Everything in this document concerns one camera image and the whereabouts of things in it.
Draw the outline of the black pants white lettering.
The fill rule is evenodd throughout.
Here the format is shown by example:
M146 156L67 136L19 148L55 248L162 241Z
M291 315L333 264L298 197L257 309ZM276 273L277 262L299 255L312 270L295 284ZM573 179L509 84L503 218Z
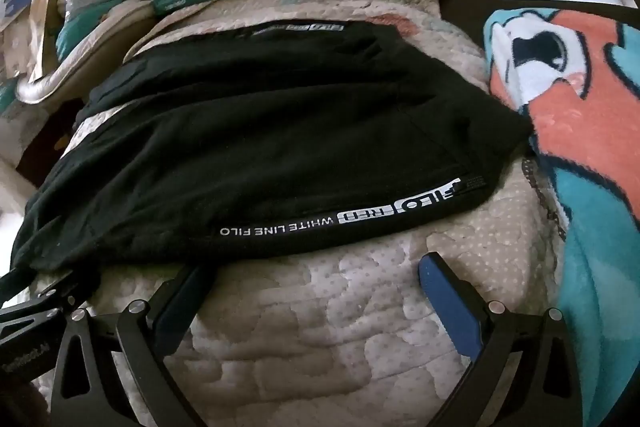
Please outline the black pants white lettering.
M530 132L392 25L189 36L92 91L11 265L237 262L406 231L485 202Z

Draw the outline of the cartoon fleece blanket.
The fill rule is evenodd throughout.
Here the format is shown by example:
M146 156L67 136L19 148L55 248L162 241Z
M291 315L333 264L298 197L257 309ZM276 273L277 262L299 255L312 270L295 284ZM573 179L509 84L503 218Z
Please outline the cartoon fleece blanket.
M639 366L639 33L572 10L493 12L489 89L527 117L566 228L558 305L597 426Z

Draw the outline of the teal plush cushion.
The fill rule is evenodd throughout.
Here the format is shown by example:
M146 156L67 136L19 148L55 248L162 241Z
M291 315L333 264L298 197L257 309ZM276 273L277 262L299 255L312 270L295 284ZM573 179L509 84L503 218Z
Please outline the teal plush cushion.
M55 41L55 52L58 61L64 61L68 54L78 46L78 43L107 18L107 14L111 9L114 9L115 6L123 1L108 0L100 4L90 5L74 18L66 20Z

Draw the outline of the quilted heart pattern bedspread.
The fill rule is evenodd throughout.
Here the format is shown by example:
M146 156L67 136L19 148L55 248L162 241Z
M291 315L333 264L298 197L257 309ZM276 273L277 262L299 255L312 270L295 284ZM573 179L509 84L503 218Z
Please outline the quilted heart pattern bedspread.
M75 61L129 63L172 39L278 18L393 25L485 88L475 31L439 0L217 0L153 20L145 1L107 17ZM423 426L464 361L421 293L416 264L435 248L486 297L536 313L555 294L563 246L534 162L515 155L480 207L318 253L242 262L221 274L168 369L211 426Z

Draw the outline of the beige cushioned lounge chair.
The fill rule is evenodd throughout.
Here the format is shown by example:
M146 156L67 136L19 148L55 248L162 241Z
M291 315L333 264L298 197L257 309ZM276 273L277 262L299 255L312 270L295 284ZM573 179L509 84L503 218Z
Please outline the beige cushioned lounge chair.
M90 91L122 65L131 47L154 25L151 2L127 0L116 5L51 74L20 80L15 88L17 100L50 113L74 98L87 100Z

